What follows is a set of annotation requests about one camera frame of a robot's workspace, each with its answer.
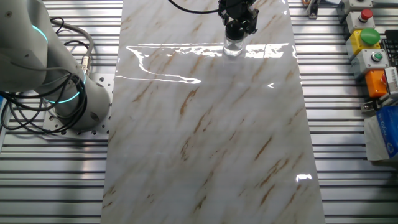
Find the red button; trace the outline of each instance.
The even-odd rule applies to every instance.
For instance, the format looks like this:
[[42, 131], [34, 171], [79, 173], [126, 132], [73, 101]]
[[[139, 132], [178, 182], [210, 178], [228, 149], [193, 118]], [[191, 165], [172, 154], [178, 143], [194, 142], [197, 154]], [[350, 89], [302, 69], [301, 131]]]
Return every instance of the red button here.
[[364, 20], [368, 20], [368, 19], [372, 18], [372, 16], [373, 16], [373, 12], [370, 9], [364, 9], [361, 12], [361, 17]]
[[386, 74], [385, 73], [381, 76], [381, 82], [383, 84], [387, 85], [387, 78], [386, 78]]

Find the white control box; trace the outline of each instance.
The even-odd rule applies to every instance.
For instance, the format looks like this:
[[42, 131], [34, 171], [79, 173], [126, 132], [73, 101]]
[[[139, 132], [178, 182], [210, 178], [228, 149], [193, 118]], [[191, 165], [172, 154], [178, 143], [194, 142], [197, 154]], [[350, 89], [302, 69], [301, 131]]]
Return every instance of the white control box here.
[[373, 69], [389, 67], [388, 57], [384, 49], [363, 49], [351, 62], [351, 72], [357, 80]]
[[362, 9], [371, 9], [373, 7], [372, 0], [342, 0], [344, 3], [344, 14], [348, 15], [351, 11], [361, 11]]
[[363, 30], [365, 28], [376, 28], [373, 17], [369, 18], [367, 22], [361, 22], [359, 17], [361, 12], [350, 12], [347, 16], [347, 26], [350, 34], [356, 30]]

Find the blue label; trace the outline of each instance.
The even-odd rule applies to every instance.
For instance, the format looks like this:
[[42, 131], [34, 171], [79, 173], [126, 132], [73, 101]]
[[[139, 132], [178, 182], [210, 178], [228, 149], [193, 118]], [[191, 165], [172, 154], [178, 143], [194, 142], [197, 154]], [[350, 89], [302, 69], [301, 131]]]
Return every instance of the blue label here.
[[398, 153], [398, 106], [385, 106], [376, 115], [388, 155], [392, 158]]

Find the white marble slab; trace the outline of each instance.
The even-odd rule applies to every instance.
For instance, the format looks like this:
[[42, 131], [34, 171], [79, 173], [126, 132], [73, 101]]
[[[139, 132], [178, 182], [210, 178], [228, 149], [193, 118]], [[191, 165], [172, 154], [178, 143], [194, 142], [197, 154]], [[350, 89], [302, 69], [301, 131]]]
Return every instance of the white marble slab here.
[[325, 223], [289, 7], [255, 7], [229, 58], [216, 14], [124, 1], [102, 224]]

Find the orange device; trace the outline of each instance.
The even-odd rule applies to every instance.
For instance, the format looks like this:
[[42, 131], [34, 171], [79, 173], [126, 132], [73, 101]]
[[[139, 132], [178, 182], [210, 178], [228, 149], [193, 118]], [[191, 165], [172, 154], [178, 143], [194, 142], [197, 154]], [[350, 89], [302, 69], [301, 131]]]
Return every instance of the orange device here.
[[387, 93], [387, 85], [383, 81], [383, 76], [385, 76], [384, 69], [370, 70], [366, 74], [366, 84], [371, 98], [379, 98]]

